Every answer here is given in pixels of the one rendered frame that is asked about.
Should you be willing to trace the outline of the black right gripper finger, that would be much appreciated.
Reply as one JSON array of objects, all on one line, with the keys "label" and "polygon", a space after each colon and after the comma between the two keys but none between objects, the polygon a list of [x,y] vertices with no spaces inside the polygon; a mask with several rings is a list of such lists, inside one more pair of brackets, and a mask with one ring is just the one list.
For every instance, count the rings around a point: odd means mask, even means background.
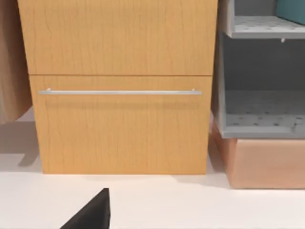
[{"label": "black right gripper finger", "polygon": [[60,229],[109,229],[110,221],[109,188],[103,188]]}]

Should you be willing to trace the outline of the wooden cupboard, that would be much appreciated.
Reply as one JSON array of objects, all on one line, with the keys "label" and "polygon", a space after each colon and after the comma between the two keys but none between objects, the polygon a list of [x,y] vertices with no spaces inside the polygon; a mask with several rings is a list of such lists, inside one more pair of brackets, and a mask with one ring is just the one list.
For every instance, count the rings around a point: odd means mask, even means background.
[{"label": "wooden cupboard", "polygon": [[0,0],[0,125],[14,122],[32,106],[17,0]]}]

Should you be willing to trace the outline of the plain wooden drawer front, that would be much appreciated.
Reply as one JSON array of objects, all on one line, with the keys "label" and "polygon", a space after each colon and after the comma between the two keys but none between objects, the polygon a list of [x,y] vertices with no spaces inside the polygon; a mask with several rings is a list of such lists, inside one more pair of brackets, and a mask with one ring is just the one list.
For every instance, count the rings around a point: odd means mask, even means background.
[{"label": "plain wooden drawer front", "polygon": [[17,0],[31,75],[211,75],[218,0]]}]

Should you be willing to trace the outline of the salmon-coloured box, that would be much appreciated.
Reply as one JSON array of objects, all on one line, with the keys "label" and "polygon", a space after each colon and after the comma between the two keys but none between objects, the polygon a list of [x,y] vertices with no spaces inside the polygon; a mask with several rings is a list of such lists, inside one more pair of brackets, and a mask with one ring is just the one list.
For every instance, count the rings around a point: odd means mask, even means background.
[{"label": "salmon-coloured box", "polygon": [[305,189],[305,139],[224,139],[216,122],[211,136],[232,188]]}]

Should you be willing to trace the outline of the grey open shelf unit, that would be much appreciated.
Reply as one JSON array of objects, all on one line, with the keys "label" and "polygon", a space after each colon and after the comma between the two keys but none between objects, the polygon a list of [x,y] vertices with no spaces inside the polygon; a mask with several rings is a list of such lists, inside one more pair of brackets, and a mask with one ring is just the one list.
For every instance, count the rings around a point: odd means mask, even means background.
[{"label": "grey open shelf unit", "polygon": [[277,0],[219,0],[212,111],[223,138],[305,139],[305,25]]}]

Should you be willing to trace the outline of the teal box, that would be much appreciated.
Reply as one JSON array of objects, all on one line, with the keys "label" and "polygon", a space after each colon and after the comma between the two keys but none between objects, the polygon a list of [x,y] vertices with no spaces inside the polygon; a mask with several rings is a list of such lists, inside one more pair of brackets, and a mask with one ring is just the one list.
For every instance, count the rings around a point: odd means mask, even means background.
[{"label": "teal box", "polygon": [[276,16],[305,25],[305,0],[277,0]]}]

